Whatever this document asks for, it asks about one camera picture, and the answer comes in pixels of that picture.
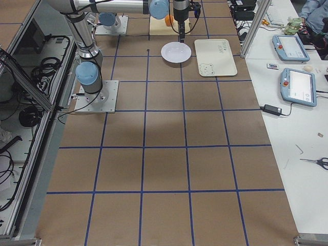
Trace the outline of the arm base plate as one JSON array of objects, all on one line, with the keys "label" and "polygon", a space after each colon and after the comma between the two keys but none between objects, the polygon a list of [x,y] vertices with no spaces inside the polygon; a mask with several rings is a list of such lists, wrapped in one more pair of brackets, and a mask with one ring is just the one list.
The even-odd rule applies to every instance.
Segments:
[{"label": "arm base plate", "polygon": [[128,26],[128,16],[116,16],[115,23],[111,26],[99,25],[95,30],[98,36],[118,36],[126,35]]},{"label": "arm base plate", "polygon": [[79,93],[74,110],[76,113],[114,113],[116,108],[118,80],[104,80],[100,94],[85,94],[82,86],[79,88]]}]

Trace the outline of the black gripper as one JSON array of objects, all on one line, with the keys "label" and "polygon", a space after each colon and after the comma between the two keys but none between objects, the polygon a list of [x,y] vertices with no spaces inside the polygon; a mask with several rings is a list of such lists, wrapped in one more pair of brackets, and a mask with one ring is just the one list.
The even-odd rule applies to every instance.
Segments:
[{"label": "black gripper", "polygon": [[185,21],[189,17],[189,6],[190,3],[188,0],[173,0],[173,15],[174,19],[179,23],[179,35],[180,42],[183,43],[185,41]]}]

